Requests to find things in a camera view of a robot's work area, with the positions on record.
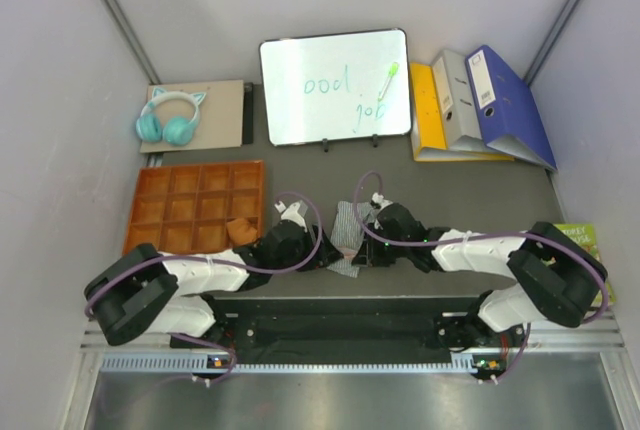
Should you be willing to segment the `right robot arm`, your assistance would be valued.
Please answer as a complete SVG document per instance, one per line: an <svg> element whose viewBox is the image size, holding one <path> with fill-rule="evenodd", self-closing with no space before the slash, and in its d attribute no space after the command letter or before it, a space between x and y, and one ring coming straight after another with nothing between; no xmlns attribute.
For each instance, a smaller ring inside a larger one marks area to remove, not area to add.
<svg viewBox="0 0 640 430"><path fill-rule="evenodd" d="M404 258L424 273L470 271L511 281L506 289L482 294L470 310L466 330L478 345L490 345L521 324L547 320L577 328L600 314L592 305L606 296L606 269L548 222L489 235L426 228L405 206L379 193L371 204L374 219L363 228L362 249L373 265Z"/></svg>

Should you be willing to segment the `whiteboard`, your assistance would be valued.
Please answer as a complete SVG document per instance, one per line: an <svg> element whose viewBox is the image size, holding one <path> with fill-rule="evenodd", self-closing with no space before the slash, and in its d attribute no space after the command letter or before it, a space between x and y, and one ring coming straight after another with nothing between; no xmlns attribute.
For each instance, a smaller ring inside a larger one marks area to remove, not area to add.
<svg viewBox="0 0 640 430"><path fill-rule="evenodd" d="M259 57L274 146L411 130L407 36L399 28L265 41ZM398 72L379 102L393 62Z"/></svg>

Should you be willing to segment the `grey binder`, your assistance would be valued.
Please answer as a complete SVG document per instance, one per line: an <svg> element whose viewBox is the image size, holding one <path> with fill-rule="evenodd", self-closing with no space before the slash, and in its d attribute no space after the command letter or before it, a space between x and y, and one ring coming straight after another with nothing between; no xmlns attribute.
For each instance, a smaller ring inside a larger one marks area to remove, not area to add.
<svg viewBox="0 0 640 430"><path fill-rule="evenodd" d="M448 148L489 153L480 132L464 56L443 49L432 64L432 72Z"/></svg>

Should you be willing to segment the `beige board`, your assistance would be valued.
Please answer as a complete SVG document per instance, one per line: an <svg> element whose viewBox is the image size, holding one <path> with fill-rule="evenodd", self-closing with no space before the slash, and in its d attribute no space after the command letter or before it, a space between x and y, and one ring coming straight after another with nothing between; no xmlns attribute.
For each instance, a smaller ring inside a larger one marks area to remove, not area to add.
<svg viewBox="0 0 640 430"><path fill-rule="evenodd" d="M152 90L164 87L168 91L187 93L206 92L207 96L200 105L200 124L189 144L176 147L161 141L146 143L141 141L139 152L142 154L192 151L205 149L232 148L242 145L244 82L241 80L224 80L183 84L151 85L147 97L151 98ZM192 116L192 107L183 101L171 101L159 106L155 114L162 124L174 116Z"/></svg>

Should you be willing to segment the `orange underwear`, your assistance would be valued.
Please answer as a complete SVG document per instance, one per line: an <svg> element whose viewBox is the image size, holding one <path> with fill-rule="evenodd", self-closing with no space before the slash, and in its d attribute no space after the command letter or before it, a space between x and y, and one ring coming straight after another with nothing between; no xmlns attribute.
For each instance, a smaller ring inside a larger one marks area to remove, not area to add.
<svg viewBox="0 0 640 430"><path fill-rule="evenodd" d="M232 246L243 246L255 242L258 229L246 218L237 218L226 223L226 230Z"/></svg>

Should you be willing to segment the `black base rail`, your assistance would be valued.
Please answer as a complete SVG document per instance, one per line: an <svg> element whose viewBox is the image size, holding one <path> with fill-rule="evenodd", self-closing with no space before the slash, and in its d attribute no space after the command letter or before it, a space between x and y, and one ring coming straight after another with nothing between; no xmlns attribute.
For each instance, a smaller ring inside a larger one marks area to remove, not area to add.
<svg viewBox="0 0 640 430"><path fill-rule="evenodd" d="M524 329L495 334L471 314L471 298L206 297L220 328L209 338L242 364L444 363L474 347L501 356Z"/></svg>

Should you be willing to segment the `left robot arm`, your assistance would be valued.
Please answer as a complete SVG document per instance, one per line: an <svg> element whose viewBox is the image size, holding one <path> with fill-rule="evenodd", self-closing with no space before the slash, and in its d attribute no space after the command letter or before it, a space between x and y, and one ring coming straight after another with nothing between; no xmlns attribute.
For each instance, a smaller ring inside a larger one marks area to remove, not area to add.
<svg viewBox="0 0 640 430"><path fill-rule="evenodd" d="M143 243L85 287L85 312L111 346L164 333L183 334L212 347L227 332L212 293L252 290L287 270L315 270L342 257L321 228L292 220L282 220L265 236L219 253L177 255Z"/></svg>

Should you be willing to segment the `green marker pen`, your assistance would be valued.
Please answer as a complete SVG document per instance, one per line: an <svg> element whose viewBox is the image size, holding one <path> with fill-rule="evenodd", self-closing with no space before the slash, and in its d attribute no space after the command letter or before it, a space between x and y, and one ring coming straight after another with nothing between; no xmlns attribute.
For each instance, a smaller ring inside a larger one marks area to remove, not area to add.
<svg viewBox="0 0 640 430"><path fill-rule="evenodd" d="M384 98L386 97L386 94L388 93L389 87L391 85L392 80L394 79L395 75L397 74L399 69L399 63L398 62L393 62L387 72L387 75L385 77L384 83L378 93L378 101L382 102L384 100Z"/></svg>

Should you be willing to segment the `teal cat-ear headphones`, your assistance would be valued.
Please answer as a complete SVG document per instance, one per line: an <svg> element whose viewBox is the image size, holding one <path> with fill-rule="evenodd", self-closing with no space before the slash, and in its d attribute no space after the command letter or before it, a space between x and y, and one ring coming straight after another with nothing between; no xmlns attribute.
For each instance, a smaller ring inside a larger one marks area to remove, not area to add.
<svg viewBox="0 0 640 430"><path fill-rule="evenodd" d="M164 87L156 86L135 122L138 138L146 143L164 141L176 147L186 146L193 139L200 124L200 105L206 96L206 92L168 91ZM171 101L188 103L193 109L192 116L190 118L174 116L162 124L155 111L159 106Z"/></svg>

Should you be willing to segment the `grey striped underwear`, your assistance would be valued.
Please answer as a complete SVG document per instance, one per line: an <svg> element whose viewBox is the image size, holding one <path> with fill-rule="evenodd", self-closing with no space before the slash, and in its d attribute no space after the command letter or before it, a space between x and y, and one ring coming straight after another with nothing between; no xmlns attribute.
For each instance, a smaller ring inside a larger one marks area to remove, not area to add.
<svg viewBox="0 0 640 430"><path fill-rule="evenodd" d="M353 258L364 241L364 232L356 218L353 204L340 201L334 220L330 242L343 255L341 259L330 264L328 269L339 275L357 278L360 268L352 263Z"/></svg>

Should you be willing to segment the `orange compartment tray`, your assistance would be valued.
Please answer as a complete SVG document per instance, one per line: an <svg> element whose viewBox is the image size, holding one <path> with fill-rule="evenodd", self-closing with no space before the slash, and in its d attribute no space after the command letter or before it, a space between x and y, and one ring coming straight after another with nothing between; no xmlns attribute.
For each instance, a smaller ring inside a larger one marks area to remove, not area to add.
<svg viewBox="0 0 640 430"><path fill-rule="evenodd" d="M139 171L124 254L142 243L174 254L232 248L226 223L246 218L263 234L260 160L147 167Z"/></svg>

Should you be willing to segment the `yellow binder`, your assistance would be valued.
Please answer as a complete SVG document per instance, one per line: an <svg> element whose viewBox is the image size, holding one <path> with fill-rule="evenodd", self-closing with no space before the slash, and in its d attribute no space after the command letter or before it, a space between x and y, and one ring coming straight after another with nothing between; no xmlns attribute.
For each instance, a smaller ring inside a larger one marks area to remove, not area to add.
<svg viewBox="0 0 640 430"><path fill-rule="evenodd" d="M450 150L446 144L439 102L430 66L409 65L412 95L413 160L416 162L514 161L502 154Z"/></svg>

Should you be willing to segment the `blue binder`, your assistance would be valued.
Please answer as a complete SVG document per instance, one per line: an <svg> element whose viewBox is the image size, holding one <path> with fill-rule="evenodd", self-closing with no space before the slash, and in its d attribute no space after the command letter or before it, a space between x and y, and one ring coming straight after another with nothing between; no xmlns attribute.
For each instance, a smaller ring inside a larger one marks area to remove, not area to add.
<svg viewBox="0 0 640 430"><path fill-rule="evenodd" d="M555 171L556 160L529 86L487 45L466 56L465 65L485 145Z"/></svg>

